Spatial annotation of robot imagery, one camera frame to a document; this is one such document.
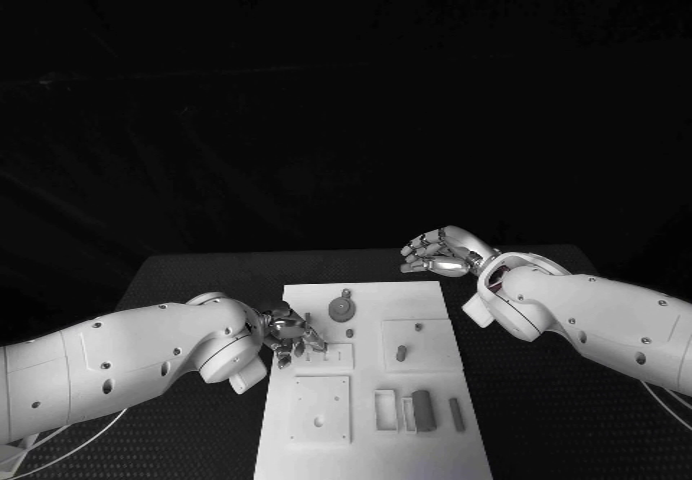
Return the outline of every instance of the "mesh surface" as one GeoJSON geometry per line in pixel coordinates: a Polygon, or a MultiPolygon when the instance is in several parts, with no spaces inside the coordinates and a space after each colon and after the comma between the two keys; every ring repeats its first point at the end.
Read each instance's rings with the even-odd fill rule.
{"type": "MultiPolygon", "coordinates": [[[[572,273],[596,273],[571,245],[500,249],[537,253],[572,273]]],[[[640,383],[582,359],[555,334],[524,343],[496,323],[478,328],[461,311],[474,279],[402,275],[399,258],[395,249],[151,257],[118,310],[184,303],[210,291],[259,306],[266,298],[281,298],[284,284],[435,280],[494,479],[692,478],[692,435],[640,383]]],[[[262,359],[269,365],[268,351],[262,359]]],[[[184,375],[161,397],[132,407],[102,437],[33,478],[250,479],[266,387],[263,379],[236,395],[227,382],[206,385],[197,374],[184,375]]],[[[28,455],[18,473],[66,453],[112,418],[75,424],[28,455]]]]}

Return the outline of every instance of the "black backdrop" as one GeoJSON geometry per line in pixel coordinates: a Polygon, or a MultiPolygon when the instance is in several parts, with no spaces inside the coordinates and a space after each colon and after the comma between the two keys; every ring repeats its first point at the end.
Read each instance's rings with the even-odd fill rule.
{"type": "Polygon", "coordinates": [[[1,343],[112,309],[150,255],[393,247],[447,224],[689,295],[689,19],[3,4],[1,343]]]}

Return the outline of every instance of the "white platform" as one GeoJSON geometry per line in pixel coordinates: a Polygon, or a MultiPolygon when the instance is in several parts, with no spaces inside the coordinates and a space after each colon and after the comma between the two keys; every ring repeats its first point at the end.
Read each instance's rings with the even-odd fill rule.
{"type": "Polygon", "coordinates": [[[255,480],[491,479],[438,282],[287,285],[284,300],[299,315],[310,312],[327,343],[351,349],[340,345],[327,361],[314,355],[310,365],[301,358],[282,370],[274,358],[255,480]],[[327,306],[344,288],[356,315],[337,323],[327,306]],[[398,362],[402,343],[406,360],[398,362]],[[376,390],[395,391],[393,432],[377,431],[376,390]],[[415,390],[428,390],[432,399],[436,430],[426,433],[403,424],[402,398],[415,390]],[[299,403],[305,398],[310,403],[299,403]],[[449,398],[461,406],[461,433],[449,398]]]}

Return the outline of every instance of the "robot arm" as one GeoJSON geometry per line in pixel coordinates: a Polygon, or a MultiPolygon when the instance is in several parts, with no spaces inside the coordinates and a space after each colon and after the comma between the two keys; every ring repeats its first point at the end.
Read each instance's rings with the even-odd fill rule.
{"type": "Polygon", "coordinates": [[[589,275],[571,275],[532,253],[500,253],[465,230],[445,227],[400,251],[400,271],[477,275],[464,312],[524,341],[558,333],[579,354],[625,375],[692,395],[692,305],[589,275]]]}
{"type": "Polygon", "coordinates": [[[207,293],[0,347],[0,445],[150,400],[190,371],[242,394],[266,375],[262,344],[285,366],[302,343],[325,348],[285,303],[259,313],[207,293]]]}

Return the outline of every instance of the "white cable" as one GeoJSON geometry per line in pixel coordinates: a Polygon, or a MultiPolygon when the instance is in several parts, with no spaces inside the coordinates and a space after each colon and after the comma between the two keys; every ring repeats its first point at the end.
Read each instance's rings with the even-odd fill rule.
{"type": "Polygon", "coordinates": [[[676,398],[676,400],[692,410],[692,405],[680,398],[680,396],[666,389],[666,392],[676,398]]]}
{"type": "Polygon", "coordinates": [[[677,416],[677,414],[670,410],[670,407],[663,403],[663,400],[658,398],[658,396],[653,393],[653,390],[650,389],[648,385],[643,380],[640,380],[641,385],[645,387],[648,390],[648,393],[651,394],[651,397],[656,399],[656,401],[660,403],[661,407],[667,410],[667,413],[677,419],[677,421],[682,423],[684,428],[692,431],[692,426],[689,426],[687,422],[677,416]]]}
{"type": "Polygon", "coordinates": [[[18,478],[24,478],[28,475],[33,475],[39,470],[43,470],[50,465],[54,465],[60,460],[67,458],[75,452],[77,452],[99,436],[101,434],[111,428],[112,424],[118,421],[122,414],[126,412],[126,408],[119,412],[119,415],[112,419],[112,422],[105,426],[105,428],[70,451],[67,452],[60,458],[56,458],[50,463],[46,463],[41,467],[36,468],[27,473],[23,473],[18,477],[10,477],[7,480],[17,480],[18,478]]]}
{"type": "Polygon", "coordinates": [[[21,455],[26,455],[33,449],[39,448],[67,427],[69,425],[65,425],[63,427],[60,427],[46,438],[37,441],[28,448],[24,448],[24,450],[15,453],[10,458],[5,458],[3,461],[0,461],[0,465],[3,463],[11,462],[17,457],[20,457],[21,455]]]}

